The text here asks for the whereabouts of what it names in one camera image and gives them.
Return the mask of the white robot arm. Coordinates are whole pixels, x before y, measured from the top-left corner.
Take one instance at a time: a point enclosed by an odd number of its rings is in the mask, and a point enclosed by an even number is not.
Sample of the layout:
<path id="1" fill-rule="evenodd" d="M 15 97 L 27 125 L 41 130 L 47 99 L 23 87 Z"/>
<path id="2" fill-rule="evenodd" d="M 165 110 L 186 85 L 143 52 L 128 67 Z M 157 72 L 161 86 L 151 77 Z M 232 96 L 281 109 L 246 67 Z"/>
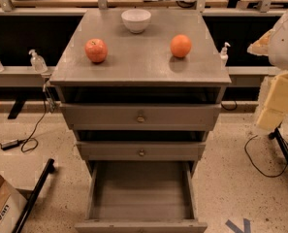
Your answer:
<path id="1" fill-rule="evenodd" d="M 264 130 L 274 130 L 288 115 L 288 10 L 272 29 L 247 48 L 247 52 L 266 56 L 271 65 L 281 70 L 272 79 L 256 122 Z"/>

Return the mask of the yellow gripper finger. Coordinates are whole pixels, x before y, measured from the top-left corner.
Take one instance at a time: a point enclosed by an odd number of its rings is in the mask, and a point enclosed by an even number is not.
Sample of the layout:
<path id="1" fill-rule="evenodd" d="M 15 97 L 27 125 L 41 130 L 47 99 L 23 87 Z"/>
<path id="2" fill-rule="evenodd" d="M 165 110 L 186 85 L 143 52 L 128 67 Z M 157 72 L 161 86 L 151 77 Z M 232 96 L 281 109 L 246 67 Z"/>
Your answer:
<path id="1" fill-rule="evenodd" d="M 288 115 L 288 71 L 276 75 L 261 109 L 256 125 L 267 131 L 274 130 Z"/>

